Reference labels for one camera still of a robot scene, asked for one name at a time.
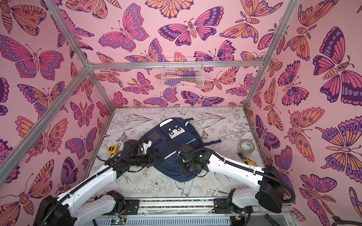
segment floral patterned floor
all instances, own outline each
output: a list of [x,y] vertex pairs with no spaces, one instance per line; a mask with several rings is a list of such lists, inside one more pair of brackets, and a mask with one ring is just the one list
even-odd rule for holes
[[[117,109],[111,121],[98,156],[108,159],[107,147],[116,145],[126,136],[127,139],[138,140],[142,135],[167,118],[194,118],[190,123],[202,136],[204,142],[221,139],[219,144],[208,148],[221,155],[240,161],[237,155],[237,144],[242,138],[254,142],[250,127],[241,107],[198,107],[198,108],[122,108]],[[259,166],[262,165],[259,152],[256,150],[250,157]],[[91,174],[96,172],[103,162],[96,159]],[[228,176],[208,172],[202,178],[194,178],[188,182],[177,182],[154,167],[136,173],[125,173],[116,181],[108,184],[98,192],[101,194],[116,190],[125,197],[206,197],[227,196],[233,188],[243,189],[247,186]]]

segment wire basket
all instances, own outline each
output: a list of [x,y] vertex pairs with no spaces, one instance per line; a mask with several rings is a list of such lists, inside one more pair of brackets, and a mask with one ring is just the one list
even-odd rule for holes
[[203,88],[205,81],[203,58],[183,57],[182,59],[184,61],[175,62],[176,57],[164,58],[163,70],[161,74],[162,87]]

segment butterfly wallpaper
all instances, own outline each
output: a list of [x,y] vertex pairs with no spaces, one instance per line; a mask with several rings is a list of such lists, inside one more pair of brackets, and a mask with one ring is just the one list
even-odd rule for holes
[[361,21],[360,6],[300,1],[248,108],[265,161],[296,193],[302,226],[362,221],[362,32],[346,24]]

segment orange butterfly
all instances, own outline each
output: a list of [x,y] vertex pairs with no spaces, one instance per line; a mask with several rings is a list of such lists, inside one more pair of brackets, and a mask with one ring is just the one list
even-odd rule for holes
[[33,5],[17,5],[10,8],[7,4],[11,0],[0,2],[0,7],[4,11],[1,14],[3,18],[3,24],[5,29],[10,34],[11,29],[13,28],[13,20],[10,16],[12,12],[13,17],[20,27],[30,35],[38,35],[39,28],[36,26],[42,22],[46,17],[46,12],[39,7]]
[[[117,8],[122,9],[116,0],[107,0],[107,2],[109,2],[110,4],[112,4],[113,6],[115,6]],[[72,9],[75,11],[83,11],[83,12],[87,12],[87,13],[94,10],[92,15],[95,18],[99,18],[99,19],[106,18],[107,13],[108,13],[107,6],[106,6],[106,3],[104,2],[104,0],[90,0],[90,1],[68,0],[66,2],[66,7],[68,9]]]
[[270,71],[269,77],[272,77],[274,75],[274,72],[281,69],[283,66],[282,62],[276,61],[276,60],[278,60],[278,59],[274,59],[274,56],[273,56],[273,59],[270,61],[269,65],[268,65],[267,72]]
[[[31,127],[34,126],[34,123],[32,123],[29,119],[21,116],[18,116],[18,120],[15,123],[18,125],[16,130],[19,132],[19,136],[21,137],[24,137],[29,132]],[[48,132],[40,134],[40,136],[28,150],[30,157],[25,162],[29,162],[32,156],[41,154],[45,149],[47,149],[49,152],[58,152],[58,155],[60,155],[58,149],[62,144],[62,138],[66,132],[67,124],[67,119],[62,119],[51,130],[51,125],[49,125],[50,132],[48,130]]]
[[16,224],[16,221],[19,218],[20,208],[21,208],[19,202],[23,205],[23,208],[27,214],[34,215],[34,205],[33,202],[30,200],[29,196],[34,199],[41,199],[50,193],[53,187],[53,181],[50,180],[53,168],[54,168],[54,160],[51,159],[43,166],[43,168],[40,170],[40,172],[34,179],[34,182],[29,188],[28,194],[25,193],[26,184],[28,183],[30,177],[34,175],[34,173],[32,173],[29,179],[26,181],[25,190],[22,193],[20,193],[20,195],[18,196],[7,195],[7,196],[19,197],[20,200],[0,206],[1,209],[0,219],[1,222],[4,223],[2,225],[14,226]]
[[[250,17],[262,17],[269,15],[279,9],[283,3],[278,3],[274,7],[269,7],[268,3],[265,1],[259,2],[259,0],[240,0],[246,14]],[[240,11],[240,15],[244,19],[240,19],[235,21],[235,23],[241,23],[246,21],[250,24],[258,24],[260,21],[255,18],[247,18],[245,13]],[[242,38],[253,37],[254,43],[258,42],[258,31],[251,25],[247,23],[238,24],[232,26],[231,28],[226,29],[225,31],[220,33],[221,37],[225,38],[237,38],[241,36]]]
[[229,70],[227,70],[219,79],[217,79],[218,75],[219,75],[219,74],[217,74],[216,78],[214,78],[213,81],[205,81],[204,88],[202,88],[201,91],[210,92],[214,88],[214,84],[219,90],[221,90],[220,83],[226,84],[226,85],[233,84],[236,81],[236,78],[234,78],[234,77],[238,70],[239,70],[239,67],[232,67]]
[[243,51],[240,53],[240,56],[243,60],[262,60],[265,56],[265,52],[262,52],[261,54],[257,54],[256,52],[253,52],[254,54],[256,54],[256,56],[254,56],[253,54],[251,54],[250,52],[247,52],[247,51]]
[[101,134],[104,128],[104,123],[102,123],[99,119],[97,119],[97,125],[98,125],[99,134]]
[[267,91],[265,91],[265,93],[264,93],[264,100],[266,103],[269,104],[268,106],[266,106],[264,108],[264,111],[267,111],[270,109],[270,111],[268,113],[268,117],[267,117],[268,124],[274,125],[279,130],[283,131],[284,130],[283,123],[282,123],[279,115],[277,114],[277,112],[274,110],[274,108],[276,108],[275,104],[273,103],[274,94],[275,94],[275,85],[276,85],[276,81],[275,81],[275,78],[273,78],[273,80],[270,83],[269,89]]
[[288,135],[284,137],[289,138],[289,141],[292,144],[295,144],[298,148],[299,152],[303,155],[303,157],[307,158],[308,161],[314,162],[314,155],[312,152],[312,148],[310,144],[308,143],[308,140],[304,137],[306,135],[304,133],[305,130],[311,130],[311,129],[304,129],[308,126],[313,125],[315,122],[318,121],[324,114],[324,110],[318,108],[309,108],[301,113],[299,111],[295,111],[290,113],[288,110],[288,113],[290,114],[290,124],[292,125],[292,128],[289,129]]
[[296,55],[298,57],[303,60],[309,60],[309,45],[303,34],[306,34],[307,38],[311,39],[311,35],[308,31],[314,29],[317,25],[313,24],[326,15],[337,4],[337,2],[338,0],[322,1],[314,9],[313,7],[309,7],[306,11],[302,11],[302,4],[300,4],[298,9],[298,20],[304,27],[297,28],[296,31],[300,35],[290,39],[283,50],[286,50],[290,46],[292,51],[296,50]]

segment pink wall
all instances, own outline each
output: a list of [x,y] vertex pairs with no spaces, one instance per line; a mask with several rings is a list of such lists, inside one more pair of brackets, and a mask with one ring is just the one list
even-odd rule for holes
[[[43,110],[49,107],[47,94],[51,95],[51,102],[53,102],[72,80],[71,71],[74,72],[75,67],[80,70],[81,65],[76,56],[71,58],[69,48],[57,47],[59,33],[50,13],[39,1],[17,1],[16,3],[5,1],[0,4],[3,9],[3,18],[11,17],[12,20],[12,25],[9,22],[0,25],[1,164],[38,120]],[[25,13],[32,12],[34,17],[24,14],[19,16],[16,13],[19,9],[25,10]],[[22,23],[28,23],[24,25],[26,31],[19,25]],[[37,53],[37,58],[33,58],[33,51]],[[39,71],[34,61],[38,61],[36,63],[39,63]],[[95,128],[97,132],[90,139],[94,140],[93,144],[96,145],[100,138],[98,119],[103,125],[108,117],[100,115],[96,103],[102,102],[102,99],[95,88],[92,88],[90,98],[92,103],[85,91],[82,92],[82,88],[77,94],[71,96],[2,185],[0,189],[1,226],[32,225],[43,197],[57,195],[60,192],[58,186],[60,190],[68,190],[78,184],[85,169],[83,163],[90,159],[92,150],[85,151],[83,156],[79,152],[78,155],[81,156],[79,159],[75,152],[76,147],[71,146],[72,140],[80,138],[83,142],[80,135],[84,137],[92,128]],[[82,124],[82,127],[79,127],[77,120],[74,119],[71,101],[78,106],[81,102],[83,107],[87,103],[87,109],[90,109],[93,104],[94,109],[89,124]]]
[[[300,23],[298,10],[294,13],[284,48],[275,55],[283,67],[272,77],[265,74],[258,94],[261,106],[252,101],[249,107],[266,161],[287,174],[285,181],[294,188],[292,207],[303,221],[300,225],[331,225],[333,215],[362,221],[362,47],[356,44],[362,32],[352,25],[362,20],[357,13],[361,2],[339,1],[334,7],[333,1],[326,2],[330,5],[323,9],[331,9],[322,10],[317,21]],[[318,4],[300,3],[302,11]],[[292,51],[288,41],[296,39],[301,42],[293,43]],[[349,64],[338,66],[349,58]],[[332,78],[331,69],[338,71]]]

